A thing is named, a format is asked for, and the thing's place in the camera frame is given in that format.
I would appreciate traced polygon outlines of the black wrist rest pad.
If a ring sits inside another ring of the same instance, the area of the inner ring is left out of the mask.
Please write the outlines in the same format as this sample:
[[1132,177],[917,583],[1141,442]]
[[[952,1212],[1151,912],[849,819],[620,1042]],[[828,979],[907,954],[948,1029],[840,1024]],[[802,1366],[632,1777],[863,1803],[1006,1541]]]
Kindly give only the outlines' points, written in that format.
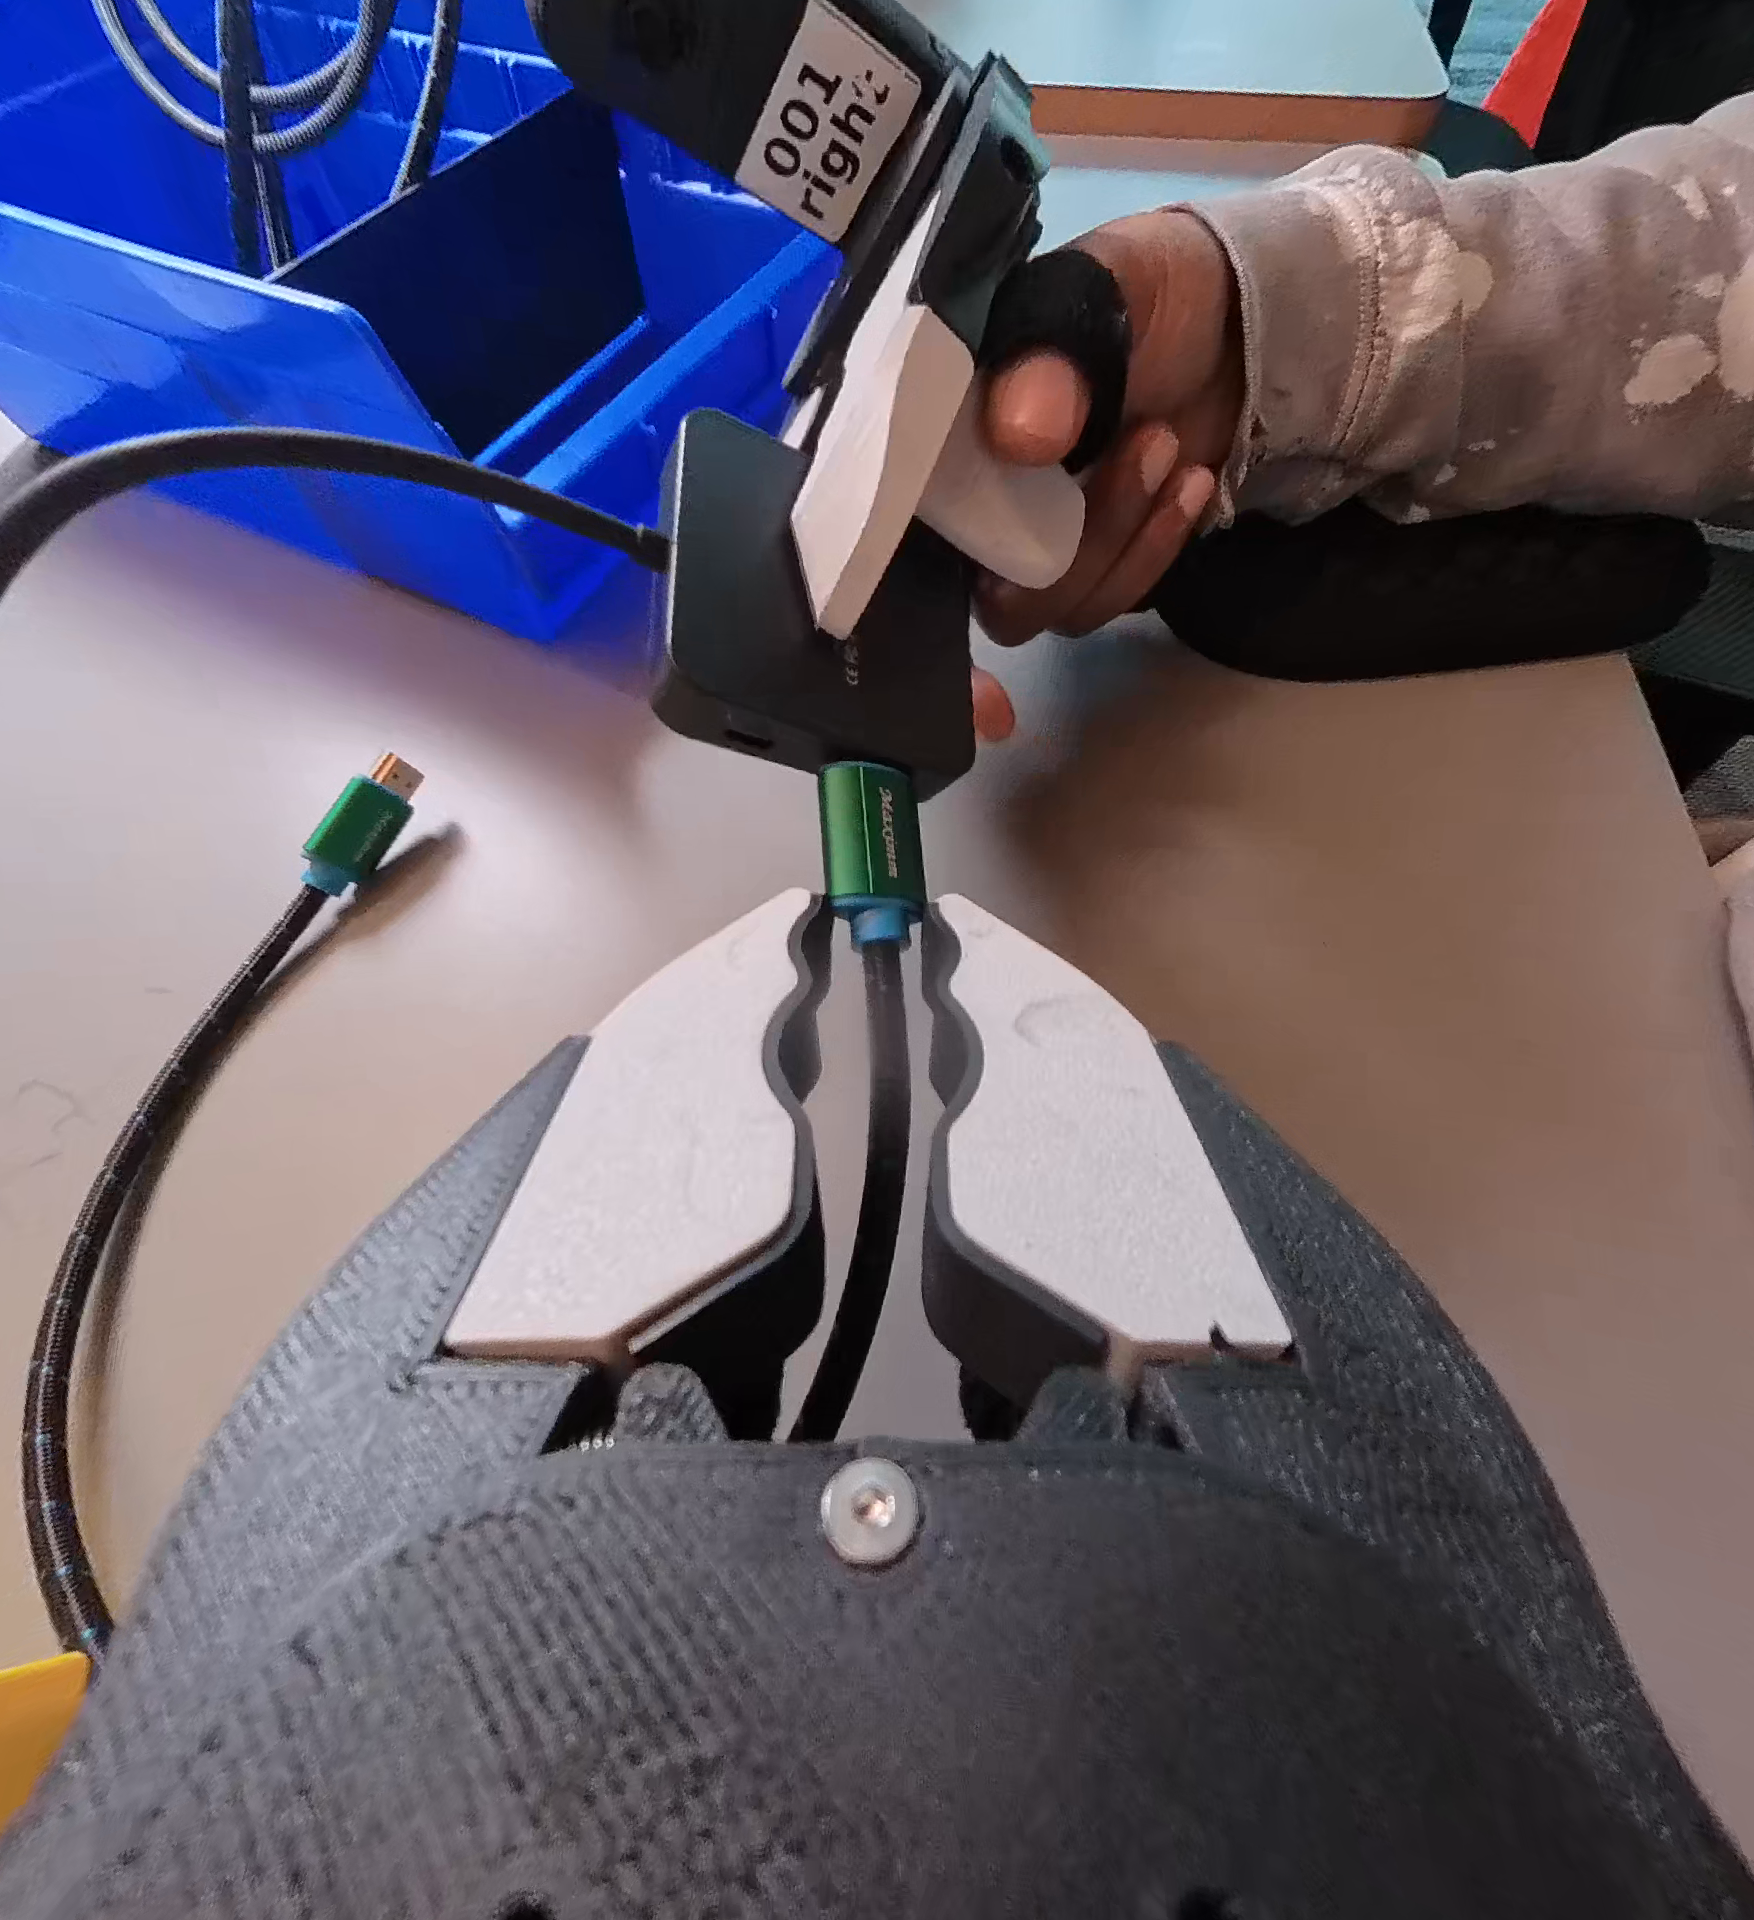
[[1351,501],[1188,542],[1148,609],[1225,670],[1362,683],[1631,652],[1671,631],[1708,581],[1706,536],[1679,518],[1522,507],[1392,523]]

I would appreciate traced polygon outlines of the black bin divider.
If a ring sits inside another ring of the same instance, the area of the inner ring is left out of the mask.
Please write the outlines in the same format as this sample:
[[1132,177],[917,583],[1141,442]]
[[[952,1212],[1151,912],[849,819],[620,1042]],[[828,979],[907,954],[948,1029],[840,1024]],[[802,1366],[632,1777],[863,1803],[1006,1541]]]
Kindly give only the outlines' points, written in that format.
[[645,314],[614,117],[568,92],[276,283],[358,313],[425,415],[480,455]]

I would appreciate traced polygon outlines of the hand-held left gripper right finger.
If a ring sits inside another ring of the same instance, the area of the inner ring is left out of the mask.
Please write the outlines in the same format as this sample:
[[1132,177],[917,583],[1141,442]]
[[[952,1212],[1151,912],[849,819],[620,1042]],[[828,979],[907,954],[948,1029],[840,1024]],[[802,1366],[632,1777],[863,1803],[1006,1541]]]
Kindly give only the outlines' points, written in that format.
[[1148,1029],[963,896],[923,923],[919,1294],[971,1375],[1273,1361],[1293,1329]]

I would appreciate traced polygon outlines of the person's right forearm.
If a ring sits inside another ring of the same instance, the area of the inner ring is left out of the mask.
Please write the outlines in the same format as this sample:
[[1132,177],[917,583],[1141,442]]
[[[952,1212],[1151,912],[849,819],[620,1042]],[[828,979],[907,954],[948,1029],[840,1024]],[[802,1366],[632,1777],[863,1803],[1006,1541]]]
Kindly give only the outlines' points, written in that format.
[[1218,524],[1362,501],[1754,530],[1754,92],[1517,174],[1343,147],[1195,216],[1246,366]]

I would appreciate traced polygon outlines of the dark grey usb hub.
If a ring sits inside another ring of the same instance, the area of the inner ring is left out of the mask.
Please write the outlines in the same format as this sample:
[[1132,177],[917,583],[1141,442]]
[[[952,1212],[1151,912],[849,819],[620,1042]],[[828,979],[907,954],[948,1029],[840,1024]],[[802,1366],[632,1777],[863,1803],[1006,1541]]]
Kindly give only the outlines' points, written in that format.
[[912,524],[852,635],[814,625],[790,507],[806,459],[698,409],[660,485],[671,554],[649,708],[684,740],[814,776],[884,764],[919,802],[976,764],[968,564]]

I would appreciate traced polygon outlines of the blue plastic bin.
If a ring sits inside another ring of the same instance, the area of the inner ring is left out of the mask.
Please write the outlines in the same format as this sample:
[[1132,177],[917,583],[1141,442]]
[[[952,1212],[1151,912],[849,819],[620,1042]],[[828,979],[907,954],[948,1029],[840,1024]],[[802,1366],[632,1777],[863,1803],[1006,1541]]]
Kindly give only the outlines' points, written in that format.
[[[390,204],[430,59],[399,6],[358,113],[279,162],[296,264]],[[431,177],[570,92],[523,6],[464,6]],[[480,455],[425,415],[342,303],[243,275],[220,155],[120,69],[92,6],[0,6],[0,411],[79,455],[204,425],[302,425],[452,455],[642,524],[681,418],[776,430],[836,255],[614,117],[645,314]]]

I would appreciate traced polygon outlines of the person's right hand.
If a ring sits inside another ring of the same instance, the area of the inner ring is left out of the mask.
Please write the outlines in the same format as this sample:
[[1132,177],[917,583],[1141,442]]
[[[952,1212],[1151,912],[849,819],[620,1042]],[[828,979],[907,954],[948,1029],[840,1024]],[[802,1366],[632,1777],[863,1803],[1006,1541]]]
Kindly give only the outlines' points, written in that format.
[[1003,648],[1090,635],[1151,592],[1218,494],[1246,396],[1236,283],[1192,210],[1134,214],[1075,249],[1127,307],[1126,415],[1079,479],[1084,528],[1066,576],[1046,589],[977,578],[976,621]]

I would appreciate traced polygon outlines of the wood edged grey table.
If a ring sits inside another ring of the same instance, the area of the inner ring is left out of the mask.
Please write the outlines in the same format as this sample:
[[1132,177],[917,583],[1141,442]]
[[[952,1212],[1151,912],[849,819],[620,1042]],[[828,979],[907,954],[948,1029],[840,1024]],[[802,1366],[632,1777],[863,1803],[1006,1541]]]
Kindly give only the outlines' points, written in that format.
[[1066,139],[1405,147],[1449,92],[1407,4],[1033,6],[1005,57]]

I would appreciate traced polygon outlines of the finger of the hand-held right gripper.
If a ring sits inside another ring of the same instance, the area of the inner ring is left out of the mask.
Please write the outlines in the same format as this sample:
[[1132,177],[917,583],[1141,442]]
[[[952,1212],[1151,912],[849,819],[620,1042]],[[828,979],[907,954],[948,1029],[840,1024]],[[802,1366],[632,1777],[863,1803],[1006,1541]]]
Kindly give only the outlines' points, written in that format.
[[907,298],[871,299],[842,357],[790,534],[814,625],[848,641],[893,561],[971,384],[971,350]]

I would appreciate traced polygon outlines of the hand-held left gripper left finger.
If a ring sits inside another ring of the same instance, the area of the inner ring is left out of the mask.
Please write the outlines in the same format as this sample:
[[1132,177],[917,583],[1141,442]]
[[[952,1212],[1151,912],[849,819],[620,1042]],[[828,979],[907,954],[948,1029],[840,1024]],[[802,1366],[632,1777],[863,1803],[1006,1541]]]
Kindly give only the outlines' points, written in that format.
[[828,906],[793,886],[630,991],[582,1040],[446,1355],[626,1371],[793,1247],[828,983]]

